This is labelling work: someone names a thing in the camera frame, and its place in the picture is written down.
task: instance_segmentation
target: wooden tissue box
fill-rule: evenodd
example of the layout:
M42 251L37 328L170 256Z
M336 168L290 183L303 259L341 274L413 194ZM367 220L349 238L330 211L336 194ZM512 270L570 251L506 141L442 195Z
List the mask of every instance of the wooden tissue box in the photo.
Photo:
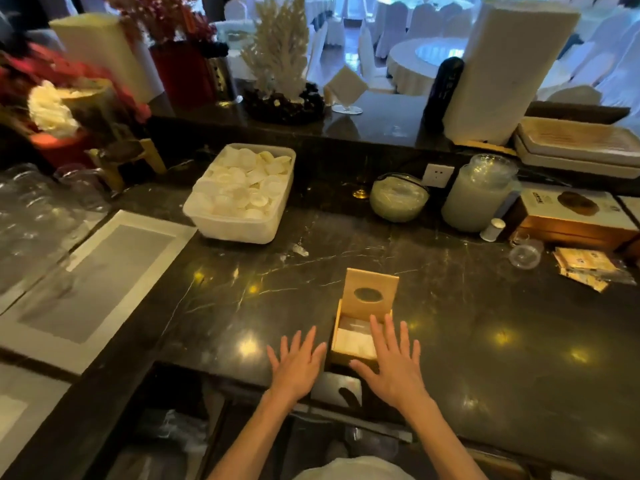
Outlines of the wooden tissue box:
M378 357L371 336L369 316L384 322L393 316L398 276L347 268L342 298L338 301L328 362L348 366L351 359L378 370Z

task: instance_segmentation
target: forearm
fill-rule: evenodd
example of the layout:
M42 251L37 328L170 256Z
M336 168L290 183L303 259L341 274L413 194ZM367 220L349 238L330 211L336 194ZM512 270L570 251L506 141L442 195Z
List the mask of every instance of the forearm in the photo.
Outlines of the forearm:
M486 480L486 476L427 394L407 414L441 480Z
M257 480L276 435L289 413L268 390L235 443L213 469L208 480Z

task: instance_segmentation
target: electrical outlet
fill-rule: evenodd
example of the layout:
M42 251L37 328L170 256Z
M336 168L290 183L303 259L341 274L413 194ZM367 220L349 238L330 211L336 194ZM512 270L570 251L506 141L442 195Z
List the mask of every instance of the electrical outlet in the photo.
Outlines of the electrical outlet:
M422 176L422 184L443 189L455 170L452 166L429 163Z

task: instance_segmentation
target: white coral decoration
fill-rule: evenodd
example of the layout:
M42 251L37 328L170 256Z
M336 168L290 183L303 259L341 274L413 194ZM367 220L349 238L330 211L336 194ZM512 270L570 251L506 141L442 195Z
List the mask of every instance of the white coral decoration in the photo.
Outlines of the white coral decoration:
M302 102L309 43L305 0L284 1L281 6L265 0L255 8L255 37L241 54L256 78L255 87L267 96L281 93L292 102Z

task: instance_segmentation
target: white paper towel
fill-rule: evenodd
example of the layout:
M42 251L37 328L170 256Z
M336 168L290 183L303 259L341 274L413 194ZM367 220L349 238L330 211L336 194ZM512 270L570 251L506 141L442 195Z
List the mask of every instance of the white paper towel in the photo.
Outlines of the white paper towel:
M483 0L442 119L445 135L505 144L578 19L580 12L557 2Z
M148 103L164 92L149 49L140 41L129 44L117 16L84 13L49 25L71 60L108 69L136 101Z

